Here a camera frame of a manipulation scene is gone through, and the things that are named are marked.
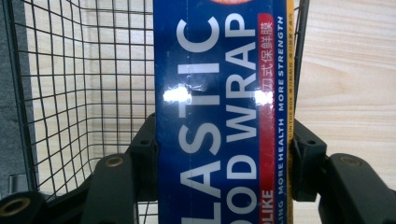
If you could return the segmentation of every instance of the wooden surface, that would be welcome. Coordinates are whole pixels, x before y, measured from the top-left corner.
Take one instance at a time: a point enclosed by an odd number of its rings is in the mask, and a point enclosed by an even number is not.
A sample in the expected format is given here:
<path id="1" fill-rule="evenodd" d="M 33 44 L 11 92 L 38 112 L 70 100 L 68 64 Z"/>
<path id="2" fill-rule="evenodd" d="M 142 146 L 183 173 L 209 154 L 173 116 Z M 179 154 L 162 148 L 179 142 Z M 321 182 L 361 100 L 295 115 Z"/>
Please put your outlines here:
<path id="1" fill-rule="evenodd" d="M 296 118 L 396 189 L 396 1 L 311 0 Z M 320 223 L 294 204 L 295 223 Z"/>

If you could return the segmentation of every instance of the black wire basket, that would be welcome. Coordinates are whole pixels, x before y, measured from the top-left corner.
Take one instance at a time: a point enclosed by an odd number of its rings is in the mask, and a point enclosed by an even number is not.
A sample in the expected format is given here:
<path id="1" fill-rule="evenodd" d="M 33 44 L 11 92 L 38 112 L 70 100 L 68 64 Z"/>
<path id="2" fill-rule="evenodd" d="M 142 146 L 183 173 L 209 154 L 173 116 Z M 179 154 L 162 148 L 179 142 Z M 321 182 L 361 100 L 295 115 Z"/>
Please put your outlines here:
<path id="1" fill-rule="evenodd" d="M 50 200 L 80 186 L 103 157 L 124 152 L 154 112 L 152 1 L 3 4 L 28 187 Z M 24 18 L 14 16 L 16 5 Z M 296 90 L 307 11 L 302 0 Z M 141 223 L 157 223 L 156 203 L 139 212 Z"/>

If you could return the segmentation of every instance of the red stripe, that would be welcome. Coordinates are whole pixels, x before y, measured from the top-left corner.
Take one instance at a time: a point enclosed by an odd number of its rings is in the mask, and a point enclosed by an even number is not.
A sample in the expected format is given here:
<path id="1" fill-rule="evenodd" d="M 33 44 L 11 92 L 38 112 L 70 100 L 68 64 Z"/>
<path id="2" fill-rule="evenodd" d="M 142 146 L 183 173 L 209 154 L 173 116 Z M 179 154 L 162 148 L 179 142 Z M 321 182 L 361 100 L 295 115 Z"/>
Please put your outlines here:
<path id="1" fill-rule="evenodd" d="M 275 40 L 274 18 L 259 15 L 260 223 L 275 223 Z"/>

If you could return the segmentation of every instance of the gray floor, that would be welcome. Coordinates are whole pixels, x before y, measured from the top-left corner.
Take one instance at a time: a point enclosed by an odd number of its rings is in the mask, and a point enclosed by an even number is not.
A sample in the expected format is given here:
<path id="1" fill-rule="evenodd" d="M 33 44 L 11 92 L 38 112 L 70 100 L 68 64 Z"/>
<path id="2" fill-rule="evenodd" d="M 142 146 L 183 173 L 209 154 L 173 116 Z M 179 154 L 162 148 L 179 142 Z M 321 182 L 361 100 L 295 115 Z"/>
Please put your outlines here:
<path id="1" fill-rule="evenodd" d="M 23 17 L 22 13 L 22 8 L 16 10 L 16 16 Z M 0 2 L 0 192 L 3 197 L 8 192 L 8 176 L 24 173 L 19 131 L 3 5 Z"/>

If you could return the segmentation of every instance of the basket wire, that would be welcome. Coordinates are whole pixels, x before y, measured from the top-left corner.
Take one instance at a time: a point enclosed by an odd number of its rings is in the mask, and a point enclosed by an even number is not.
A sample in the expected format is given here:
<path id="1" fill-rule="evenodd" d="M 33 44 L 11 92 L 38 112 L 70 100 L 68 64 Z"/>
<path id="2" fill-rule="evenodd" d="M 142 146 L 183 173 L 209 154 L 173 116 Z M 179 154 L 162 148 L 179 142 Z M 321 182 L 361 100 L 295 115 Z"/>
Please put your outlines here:
<path id="1" fill-rule="evenodd" d="M 124 152 L 154 112 L 152 0 L 3 4 L 28 187 L 56 198 Z M 298 85 L 308 0 L 295 5 Z M 139 213 L 157 223 L 157 203 Z"/>

